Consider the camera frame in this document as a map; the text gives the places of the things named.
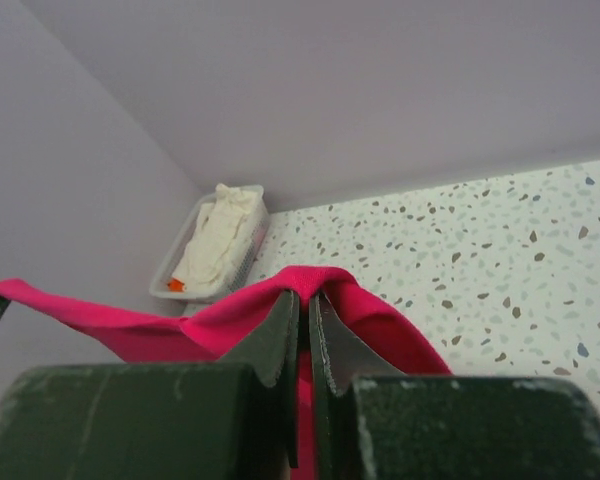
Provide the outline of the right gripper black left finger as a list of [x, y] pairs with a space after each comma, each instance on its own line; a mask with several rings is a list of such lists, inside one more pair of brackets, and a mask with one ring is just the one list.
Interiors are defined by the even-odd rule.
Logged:
[[286, 479], [300, 311], [281, 293], [214, 363], [44, 367], [0, 401], [0, 479]]

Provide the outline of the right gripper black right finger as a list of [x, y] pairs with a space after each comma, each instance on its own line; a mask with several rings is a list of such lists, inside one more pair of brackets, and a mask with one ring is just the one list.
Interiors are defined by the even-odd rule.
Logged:
[[414, 376], [309, 304], [319, 479], [600, 479], [600, 417], [546, 377]]

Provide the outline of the red t shirt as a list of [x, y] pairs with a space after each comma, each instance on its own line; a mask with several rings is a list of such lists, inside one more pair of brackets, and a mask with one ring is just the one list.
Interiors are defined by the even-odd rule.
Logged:
[[130, 363], [217, 360], [264, 321], [286, 290], [299, 296], [303, 311], [315, 294], [324, 292], [341, 321], [402, 372], [450, 374], [447, 364], [408, 318], [338, 267], [286, 267], [192, 317], [158, 316], [53, 295], [21, 279], [0, 281], [0, 296], [96, 339]]

